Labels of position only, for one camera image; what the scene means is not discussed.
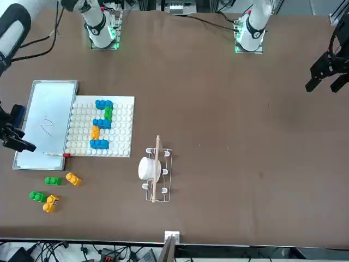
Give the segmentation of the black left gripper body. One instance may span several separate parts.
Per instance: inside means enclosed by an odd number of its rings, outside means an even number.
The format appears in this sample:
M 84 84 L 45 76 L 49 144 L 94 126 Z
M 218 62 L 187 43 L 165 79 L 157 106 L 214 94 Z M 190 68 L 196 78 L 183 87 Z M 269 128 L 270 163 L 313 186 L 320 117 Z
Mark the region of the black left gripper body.
M 333 51 L 334 40 L 339 42 L 340 50 Z M 348 62 L 348 19 L 340 19 L 332 36 L 331 36 L 331 56 L 334 62 Z

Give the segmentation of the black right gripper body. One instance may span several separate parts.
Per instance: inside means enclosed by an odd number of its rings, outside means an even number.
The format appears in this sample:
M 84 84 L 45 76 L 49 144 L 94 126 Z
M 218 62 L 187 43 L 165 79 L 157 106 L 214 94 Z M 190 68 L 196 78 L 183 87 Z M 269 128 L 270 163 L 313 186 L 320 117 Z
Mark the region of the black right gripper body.
M 1 112 L 1 131 L 4 132 L 5 130 L 14 130 L 13 126 L 13 115 L 12 113 L 8 113 L 0 107 Z

